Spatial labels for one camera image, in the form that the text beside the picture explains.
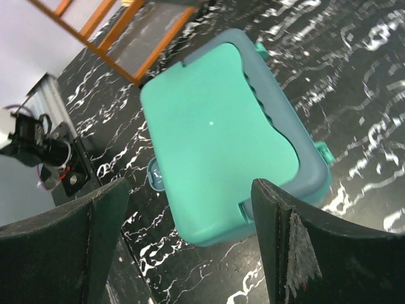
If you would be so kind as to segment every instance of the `wooden stick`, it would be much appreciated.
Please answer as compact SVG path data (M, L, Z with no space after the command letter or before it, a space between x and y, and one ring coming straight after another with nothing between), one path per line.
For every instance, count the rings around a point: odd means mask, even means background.
M109 47L117 41L119 36L125 30L127 25L131 22L132 18L139 11L139 9L144 5L145 0L135 0L131 5L124 11L120 19L114 24L113 28L109 31L107 36L101 41L99 45L99 50L106 53Z
M140 66L140 68L134 74L136 80L140 82L140 79L145 75L147 70L152 66L152 64L158 59L159 55L163 52L163 50L169 45L169 43L174 39L177 33L182 29L187 21L189 21L192 14L195 12L196 8L190 7L187 8L182 16L173 24L167 34L163 37L163 39L159 42L159 44L155 47L153 52L147 57L144 63Z
M94 30L107 15L108 11L113 7L116 0L103 0L103 2L98 6L90 19L86 22L83 28L80 30L80 34L88 39Z
M69 5L71 5L73 0L62 0L58 7L55 10L55 14L57 14L58 17L62 17L65 11L68 9Z
M103 59L107 64L113 67L117 72L120 72L126 79L133 82L137 86L140 85L140 82L134 79L130 74L124 71L123 68L118 66L110 57L108 57L104 52L98 50L98 48L91 42L84 39L76 30L74 30L69 24L64 22L61 18L59 18L53 11L51 11L47 6L43 5L39 0L28 0L31 4L36 6L40 11L42 11L45 15L59 24L63 29L65 29L69 34L74 36L77 40L87 46L91 51L93 51L96 55L98 55L101 59Z

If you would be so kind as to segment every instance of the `floor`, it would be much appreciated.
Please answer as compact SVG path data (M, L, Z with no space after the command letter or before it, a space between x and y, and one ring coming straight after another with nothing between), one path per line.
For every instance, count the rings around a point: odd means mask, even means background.
M335 155L323 209L404 232L405 1L218 0L148 77L230 27L266 46L267 64L304 125ZM138 88L88 50L58 81L101 182L126 177L132 186L123 233L135 263L129 255L115 263L139 273L121 276L110 301L268 303L255 236L209 248L179 238L165 195L146 180L154 153ZM123 285L137 296L125 297Z

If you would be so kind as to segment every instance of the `green latch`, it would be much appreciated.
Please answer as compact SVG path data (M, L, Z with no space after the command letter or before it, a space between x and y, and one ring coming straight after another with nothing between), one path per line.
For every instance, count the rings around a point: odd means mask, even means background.
M320 155L324 159L324 161L329 165L335 161L332 152L330 152L327 144L323 141L318 141L315 143L315 147L318 149Z
M256 52L259 53L259 55L266 60L267 58L269 58L269 54L268 51L266 50L265 46L262 45L262 43L258 42L254 45L254 48L256 49Z

